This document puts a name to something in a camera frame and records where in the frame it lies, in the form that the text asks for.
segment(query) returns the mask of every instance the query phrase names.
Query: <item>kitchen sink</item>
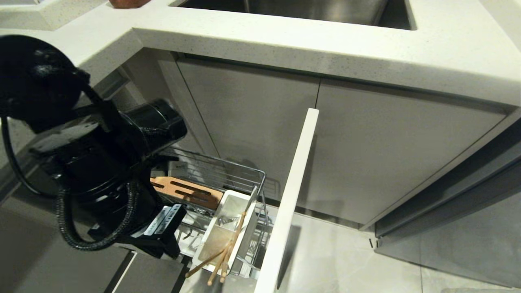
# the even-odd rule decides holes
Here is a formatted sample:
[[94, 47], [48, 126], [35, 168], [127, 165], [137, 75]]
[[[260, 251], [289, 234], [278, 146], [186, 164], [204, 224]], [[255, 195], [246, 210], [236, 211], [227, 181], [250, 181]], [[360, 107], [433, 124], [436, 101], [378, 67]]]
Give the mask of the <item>kitchen sink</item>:
[[406, 0], [187, 0], [179, 7], [411, 30]]

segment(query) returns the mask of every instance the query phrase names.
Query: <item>cabinet door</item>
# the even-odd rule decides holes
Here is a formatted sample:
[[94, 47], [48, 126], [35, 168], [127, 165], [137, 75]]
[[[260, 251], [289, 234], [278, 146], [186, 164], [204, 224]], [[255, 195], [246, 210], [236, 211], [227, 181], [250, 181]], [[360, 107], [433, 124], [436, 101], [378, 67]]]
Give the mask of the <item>cabinet door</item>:
[[178, 65], [220, 157], [265, 171], [266, 196], [280, 200], [319, 79], [207, 60]]
[[366, 224], [504, 117], [461, 99], [323, 80], [309, 186], [299, 205]]

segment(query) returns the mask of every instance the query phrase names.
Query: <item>chopstick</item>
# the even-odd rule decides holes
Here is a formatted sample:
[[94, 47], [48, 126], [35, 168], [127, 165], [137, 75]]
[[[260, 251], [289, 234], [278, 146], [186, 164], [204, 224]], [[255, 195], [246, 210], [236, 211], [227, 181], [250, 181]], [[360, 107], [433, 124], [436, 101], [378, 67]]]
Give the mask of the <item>chopstick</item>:
[[239, 234], [241, 233], [242, 225], [244, 224], [244, 218], [246, 217], [246, 211], [244, 211], [241, 215], [241, 219], [239, 221], [239, 225], [237, 226], [237, 230], [235, 231], [235, 234], [233, 235], [233, 239], [230, 242], [230, 246], [228, 247], [226, 251], [225, 261], [226, 263], [222, 264], [221, 268], [221, 283], [225, 282], [226, 276], [228, 275], [228, 260], [230, 259], [231, 252], [233, 250], [233, 247], [235, 246], [235, 243], [237, 242], [237, 238], [239, 237]]
[[206, 264], [208, 264], [209, 262], [211, 262], [214, 258], [218, 257], [219, 255], [223, 254], [225, 252], [225, 248], [221, 249], [219, 252], [217, 252], [216, 254], [212, 255], [211, 257], [209, 257], [208, 259], [206, 259], [204, 262], [200, 263], [198, 266], [196, 266], [194, 269], [192, 269], [191, 271], [189, 271], [188, 273], [186, 273], [184, 275], [185, 278], [189, 278], [191, 275], [195, 274], [197, 271], [199, 271], [202, 267], [204, 267]]
[[221, 265], [222, 265], [222, 262], [225, 260], [225, 257], [226, 257], [226, 254], [228, 252], [228, 248], [230, 247], [230, 244], [231, 242], [228, 242], [223, 250], [223, 252], [221, 253], [221, 257], [219, 259], [219, 262], [217, 262], [217, 264], [215, 265], [215, 269], [214, 271], [212, 272], [212, 275], [210, 276], [210, 279], [208, 279], [208, 286], [211, 286], [212, 283], [214, 282], [214, 278], [215, 276], [217, 275], [217, 271], [219, 271]]

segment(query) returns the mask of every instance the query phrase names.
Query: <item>label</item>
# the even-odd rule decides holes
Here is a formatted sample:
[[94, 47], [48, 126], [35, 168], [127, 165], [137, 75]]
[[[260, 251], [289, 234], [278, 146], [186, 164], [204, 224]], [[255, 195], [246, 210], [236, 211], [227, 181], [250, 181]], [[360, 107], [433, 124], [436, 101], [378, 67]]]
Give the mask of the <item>label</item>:
[[150, 236], [152, 235], [157, 227], [161, 224], [161, 222], [165, 219], [171, 207], [164, 206], [163, 209], [157, 214], [154, 220], [150, 223], [148, 228], [145, 230], [144, 235]]
[[168, 215], [165, 217], [165, 220], [159, 225], [156, 232], [154, 234], [163, 234], [163, 232], [166, 230], [170, 222], [172, 222], [172, 219], [176, 216], [177, 211], [181, 208], [180, 204], [174, 204], [170, 211], [168, 212]]

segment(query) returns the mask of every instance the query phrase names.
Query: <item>white countertop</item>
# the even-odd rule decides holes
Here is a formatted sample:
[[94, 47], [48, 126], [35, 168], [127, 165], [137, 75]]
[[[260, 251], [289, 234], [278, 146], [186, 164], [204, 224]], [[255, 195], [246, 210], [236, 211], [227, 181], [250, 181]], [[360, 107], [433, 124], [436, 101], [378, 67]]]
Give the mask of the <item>white countertop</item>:
[[[480, 0], [410, 0], [414, 31], [169, 7], [173, 1], [128, 10], [104, 3], [55, 31], [0, 34], [50, 42], [94, 84], [151, 47], [521, 106], [521, 53]], [[501, 1], [521, 11], [521, 1]]]
[[8, 0], [11, 5], [0, 0], [0, 27], [37, 30], [56, 30], [66, 23], [82, 16], [106, 0]]

